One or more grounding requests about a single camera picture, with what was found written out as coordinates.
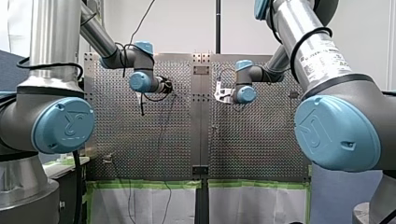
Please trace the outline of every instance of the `white cloth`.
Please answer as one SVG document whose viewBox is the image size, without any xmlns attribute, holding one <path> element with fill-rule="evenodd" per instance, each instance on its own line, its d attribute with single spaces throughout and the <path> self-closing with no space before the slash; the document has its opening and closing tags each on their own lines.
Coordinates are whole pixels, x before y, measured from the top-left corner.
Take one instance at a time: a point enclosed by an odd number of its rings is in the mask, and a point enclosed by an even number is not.
<svg viewBox="0 0 396 224">
<path fill-rule="evenodd" d="M 306 189 L 241 187 L 209 189 L 210 223 L 306 223 Z"/>
<path fill-rule="evenodd" d="M 91 224 L 162 224 L 169 189 L 95 189 L 92 194 Z M 172 189 L 165 224 L 193 224 L 195 189 Z"/>
</svg>

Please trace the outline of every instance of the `pegboard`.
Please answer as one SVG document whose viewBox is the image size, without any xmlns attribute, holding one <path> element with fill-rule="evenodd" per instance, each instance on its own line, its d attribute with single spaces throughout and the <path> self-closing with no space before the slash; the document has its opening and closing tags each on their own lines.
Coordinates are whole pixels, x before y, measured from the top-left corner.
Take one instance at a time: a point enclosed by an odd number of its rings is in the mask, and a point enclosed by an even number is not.
<svg viewBox="0 0 396 224">
<path fill-rule="evenodd" d="M 169 77 L 175 93 L 147 102 L 141 116 L 127 69 L 106 70 L 86 54 L 86 99 L 96 114 L 87 151 L 95 159 L 89 179 L 192 179 L 192 166 L 208 165 L 209 178 L 308 181 L 309 162 L 294 136 L 293 117 L 302 90 L 287 74 L 281 83 L 255 83 L 253 104 L 223 105 L 213 99 L 216 77 L 231 88 L 234 65 L 269 56 L 158 54 L 155 75 Z M 112 162 L 104 158 L 112 156 Z"/>
<path fill-rule="evenodd" d="M 235 63 L 245 59 L 263 65 L 269 57 L 212 56 L 212 94 L 217 76 L 221 76 L 223 88 L 233 87 Z M 302 89 L 290 72 L 280 83 L 254 83 L 253 87 L 258 93 L 253 104 L 212 101 L 210 105 L 209 178 L 306 182 L 309 162 L 293 130 Z"/>
<path fill-rule="evenodd" d="M 108 70 L 96 54 L 85 58 L 86 99 L 96 127 L 87 151 L 95 155 L 89 179 L 191 178 L 191 55 L 156 55 L 154 74 L 169 77 L 175 92 L 160 102 L 146 102 L 144 116 L 129 87 L 132 69 Z M 163 94 L 150 95 L 162 98 Z"/>
</svg>

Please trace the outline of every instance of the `white wall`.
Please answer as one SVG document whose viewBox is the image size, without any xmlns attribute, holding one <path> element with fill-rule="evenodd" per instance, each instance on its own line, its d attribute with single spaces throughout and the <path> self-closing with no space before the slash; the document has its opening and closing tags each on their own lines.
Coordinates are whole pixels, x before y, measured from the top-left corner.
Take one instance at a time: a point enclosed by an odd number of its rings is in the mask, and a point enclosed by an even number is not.
<svg viewBox="0 0 396 224">
<path fill-rule="evenodd" d="M 150 0 L 105 0 L 105 27 L 115 41 L 129 43 Z M 155 52 L 208 52 L 215 47 L 215 1 L 159 0 L 136 40 L 153 43 Z"/>
<path fill-rule="evenodd" d="M 389 89 L 389 27 L 392 0 L 340 1 L 330 27 L 352 68 Z M 105 0 L 105 25 L 121 43 L 130 36 L 150 0 Z M 222 53 L 272 54 L 278 47 L 265 21 L 254 19 L 254 0 L 223 0 Z M 156 1 L 134 40 L 148 40 L 156 52 L 215 51 L 215 1 Z"/>
</svg>

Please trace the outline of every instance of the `black bracket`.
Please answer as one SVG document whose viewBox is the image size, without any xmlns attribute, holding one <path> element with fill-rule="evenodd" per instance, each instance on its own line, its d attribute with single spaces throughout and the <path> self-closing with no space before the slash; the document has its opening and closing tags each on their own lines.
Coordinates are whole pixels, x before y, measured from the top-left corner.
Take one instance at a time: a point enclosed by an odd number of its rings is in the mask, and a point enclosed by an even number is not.
<svg viewBox="0 0 396 224">
<path fill-rule="evenodd" d="M 209 167 L 207 165 L 196 165 L 192 166 L 193 175 L 208 175 Z"/>
</svg>

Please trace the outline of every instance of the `green tape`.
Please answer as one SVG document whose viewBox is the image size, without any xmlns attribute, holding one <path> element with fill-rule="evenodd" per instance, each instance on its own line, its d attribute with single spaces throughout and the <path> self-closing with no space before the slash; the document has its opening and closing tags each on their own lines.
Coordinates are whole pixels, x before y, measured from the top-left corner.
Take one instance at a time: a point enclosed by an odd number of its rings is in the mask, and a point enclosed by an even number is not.
<svg viewBox="0 0 396 224">
<path fill-rule="evenodd" d="M 307 189 L 309 186 L 308 183 L 288 183 L 259 180 L 209 180 L 208 182 L 210 188 L 217 189 L 242 187 L 257 187 L 265 189 Z"/>
<path fill-rule="evenodd" d="M 91 224 L 91 214 L 92 214 L 92 195 L 93 195 L 93 189 L 88 187 L 87 185 L 87 193 L 86 193 L 86 199 L 87 199 L 87 223 Z"/>
<path fill-rule="evenodd" d="M 87 183 L 90 189 L 199 189 L 201 181 L 147 181 L 119 179 Z"/>
<path fill-rule="evenodd" d="M 53 163 L 55 163 L 55 161 L 46 162 L 46 163 L 44 163 L 44 165 L 52 165 Z"/>
<path fill-rule="evenodd" d="M 311 221 L 311 184 L 306 183 L 306 208 L 305 208 L 305 223 L 309 224 Z"/>
</svg>

